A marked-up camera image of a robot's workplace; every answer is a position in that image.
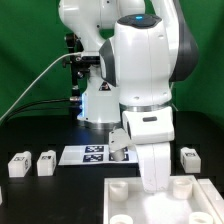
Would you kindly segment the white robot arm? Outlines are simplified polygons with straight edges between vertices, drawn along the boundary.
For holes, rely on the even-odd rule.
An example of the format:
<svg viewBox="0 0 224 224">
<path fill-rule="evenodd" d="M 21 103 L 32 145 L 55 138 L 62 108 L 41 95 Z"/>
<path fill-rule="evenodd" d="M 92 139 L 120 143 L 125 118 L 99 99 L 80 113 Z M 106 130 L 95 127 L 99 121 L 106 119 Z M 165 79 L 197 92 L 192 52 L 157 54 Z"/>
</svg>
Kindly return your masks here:
<svg viewBox="0 0 224 224">
<path fill-rule="evenodd" d="M 179 0 L 60 0 L 82 103 L 80 125 L 107 129 L 112 158 L 137 153 L 145 191 L 168 187 L 174 138 L 171 83 L 198 61 Z"/>
</svg>

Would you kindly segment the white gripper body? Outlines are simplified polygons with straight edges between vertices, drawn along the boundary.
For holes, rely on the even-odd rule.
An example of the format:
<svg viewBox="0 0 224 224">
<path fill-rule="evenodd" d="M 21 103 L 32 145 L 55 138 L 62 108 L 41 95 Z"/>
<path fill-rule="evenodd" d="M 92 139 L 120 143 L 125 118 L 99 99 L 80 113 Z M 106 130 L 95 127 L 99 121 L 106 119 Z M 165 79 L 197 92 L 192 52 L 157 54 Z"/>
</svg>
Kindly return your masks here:
<svg viewBox="0 0 224 224">
<path fill-rule="evenodd" d="M 174 140 L 172 108 L 124 111 L 122 120 L 137 153 L 143 189 L 147 193 L 165 191 L 171 174 L 170 142 Z"/>
</svg>

